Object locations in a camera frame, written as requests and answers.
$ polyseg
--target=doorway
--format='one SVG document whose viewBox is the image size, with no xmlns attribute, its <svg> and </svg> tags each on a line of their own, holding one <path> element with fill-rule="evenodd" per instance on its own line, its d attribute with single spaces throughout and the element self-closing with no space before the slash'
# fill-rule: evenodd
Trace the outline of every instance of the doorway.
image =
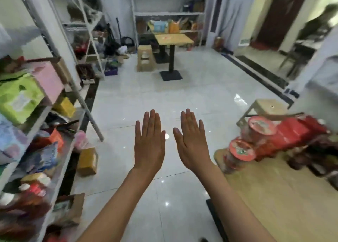
<svg viewBox="0 0 338 242">
<path fill-rule="evenodd" d="M 277 50 L 305 0 L 273 0 L 256 43 Z"/>
</svg>

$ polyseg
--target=lime green package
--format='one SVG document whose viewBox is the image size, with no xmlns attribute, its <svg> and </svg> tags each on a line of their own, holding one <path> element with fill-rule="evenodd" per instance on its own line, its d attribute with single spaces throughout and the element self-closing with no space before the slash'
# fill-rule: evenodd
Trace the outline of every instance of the lime green package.
<svg viewBox="0 0 338 242">
<path fill-rule="evenodd" d="M 0 76 L 0 112 L 14 125 L 23 124 L 44 98 L 27 71 Z"/>
</svg>

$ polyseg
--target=hand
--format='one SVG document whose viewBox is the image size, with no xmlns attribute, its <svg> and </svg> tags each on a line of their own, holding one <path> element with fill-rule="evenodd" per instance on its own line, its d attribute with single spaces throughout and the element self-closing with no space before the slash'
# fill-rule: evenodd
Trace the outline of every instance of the hand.
<svg viewBox="0 0 338 242">
<path fill-rule="evenodd" d="M 140 121 L 135 125 L 135 166 L 143 174 L 154 178 L 161 169 L 165 154 L 166 131 L 161 132 L 159 114 L 152 109 L 144 113 L 141 133 Z"/>
<path fill-rule="evenodd" d="M 178 128 L 173 129 L 177 150 L 183 164 L 196 174 L 212 163 L 203 121 L 199 121 L 198 127 L 195 114 L 187 109 L 185 113 L 181 113 L 181 126 L 183 135 Z"/>
</svg>

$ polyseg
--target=person's right hand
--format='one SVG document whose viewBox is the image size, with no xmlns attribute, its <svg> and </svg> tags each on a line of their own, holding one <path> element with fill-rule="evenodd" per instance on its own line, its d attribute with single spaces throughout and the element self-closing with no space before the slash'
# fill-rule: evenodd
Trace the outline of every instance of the person's right hand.
<svg viewBox="0 0 338 242">
<path fill-rule="evenodd" d="M 183 135 L 178 128 L 173 129 L 177 150 L 183 164 L 196 173 L 212 163 L 203 121 L 200 120 L 198 125 L 195 114 L 187 109 L 181 113 L 181 127 Z"/>
</svg>

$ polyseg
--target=red lid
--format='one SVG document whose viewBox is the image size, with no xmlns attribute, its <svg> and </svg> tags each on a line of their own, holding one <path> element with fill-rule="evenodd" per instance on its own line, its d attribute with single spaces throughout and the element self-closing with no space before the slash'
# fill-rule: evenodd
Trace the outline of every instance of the red lid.
<svg viewBox="0 0 338 242">
<path fill-rule="evenodd" d="M 229 144 L 229 150 L 235 158 L 242 161 L 252 161 L 256 158 L 252 146 L 240 139 L 232 140 Z"/>
<path fill-rule="evenodd" d="M 250 128 L 262 135 L 274 135 L 277 133 L 276 126 L 265 117 L 253 116 L 248 120 Z"/>
</svg>

